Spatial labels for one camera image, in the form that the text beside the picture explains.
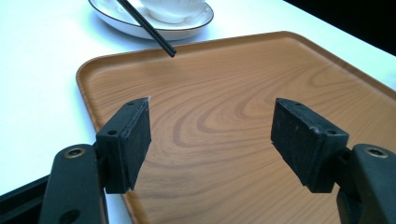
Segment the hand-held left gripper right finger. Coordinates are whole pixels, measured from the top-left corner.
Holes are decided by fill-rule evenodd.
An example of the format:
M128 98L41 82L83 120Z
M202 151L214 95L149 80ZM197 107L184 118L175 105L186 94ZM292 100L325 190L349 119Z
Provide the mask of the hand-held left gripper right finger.
M336 156L347 148L349 134L309 107L276 98L271 141L303 186L330 193Z

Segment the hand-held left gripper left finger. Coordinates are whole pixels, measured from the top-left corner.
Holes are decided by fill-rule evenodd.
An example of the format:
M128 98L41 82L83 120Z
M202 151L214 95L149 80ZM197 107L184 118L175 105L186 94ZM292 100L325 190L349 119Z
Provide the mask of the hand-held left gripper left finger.
M134 189L150 142L149 98L124 104L96 134L97 151L106 160L108 194Z

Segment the wood-grain brown tray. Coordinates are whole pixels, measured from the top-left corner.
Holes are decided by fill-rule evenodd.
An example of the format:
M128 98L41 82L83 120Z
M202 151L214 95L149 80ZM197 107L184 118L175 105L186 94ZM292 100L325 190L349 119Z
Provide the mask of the wood-grain brown tray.
M96 128L149 100L150 148L123 197L133 224L338 224L335 194L311 193L271 143L276 98L396 152L396 91L294 33L99 57L77 82Z

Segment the black chopstick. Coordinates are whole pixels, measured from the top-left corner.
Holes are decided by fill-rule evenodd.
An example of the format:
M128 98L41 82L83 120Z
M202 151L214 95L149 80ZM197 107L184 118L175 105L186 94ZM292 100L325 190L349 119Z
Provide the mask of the black chopstick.
M165 40L156 29L138 12L138 10L127 0L117 0L117 2L138 22L138 24L159 44L159 46L171 57L174 58L177 51Z

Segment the white plate with dark rim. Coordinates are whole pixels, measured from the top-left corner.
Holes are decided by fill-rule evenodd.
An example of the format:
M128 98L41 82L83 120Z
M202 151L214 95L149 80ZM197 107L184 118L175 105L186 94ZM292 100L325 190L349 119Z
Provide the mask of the white plate with dark rim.
M127 35L151 39L147 31L116 0L88 1L95 14L111 27ZM138 0L131 0L131 4L160 35L169 41L198 35L214 19L214 12L209 4L205 5L202 12L183 19L181 23L176 24L155 20Z

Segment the white bowl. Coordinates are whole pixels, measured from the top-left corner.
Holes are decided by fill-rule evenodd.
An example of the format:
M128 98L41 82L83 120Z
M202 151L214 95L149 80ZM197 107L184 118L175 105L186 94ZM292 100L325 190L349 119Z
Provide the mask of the white bowl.
M200 14L205 0L140 0L149 15L165 23L181 23L186 18Z

